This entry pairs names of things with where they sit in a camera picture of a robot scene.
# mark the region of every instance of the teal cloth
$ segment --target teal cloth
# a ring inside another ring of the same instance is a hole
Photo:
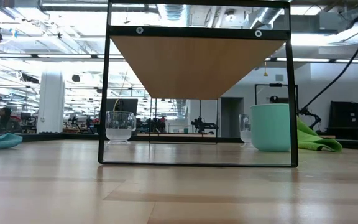
[[[332,152],[341,152],[342,145],[335,139],[323,139],[298,118],[298,148],[321,151],[323,148]]]
[[[10,147],[15,147],[23,141],[22,136],[15,134],[4,134],[0,136],[0,149],[8,149]]]

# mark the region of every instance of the white pillar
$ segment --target white pillar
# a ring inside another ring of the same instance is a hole
[[[47,65],[41,76],[37,133],[63,131],[65,80],[56,65]]]

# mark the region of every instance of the person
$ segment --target person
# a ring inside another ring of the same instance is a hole
[[[19,122],[11,118],[12,110],[10,108],[4,107],[0,110],[0,124],[5,129],[7,133],[21,133],[22,128],[19,125]]]

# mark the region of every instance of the mint green cup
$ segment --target mint green cup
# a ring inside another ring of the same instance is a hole
[[[251,106],[251,140],[260,151],[287,152],[291,148],[290,109],[286,103]]]

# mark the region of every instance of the green cloth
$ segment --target green cloth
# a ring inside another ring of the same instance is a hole
[[[341,152],[342,145],[335,139],[323,139],[298,118],[298,147],[320,151],[326,148],[332,152]]]

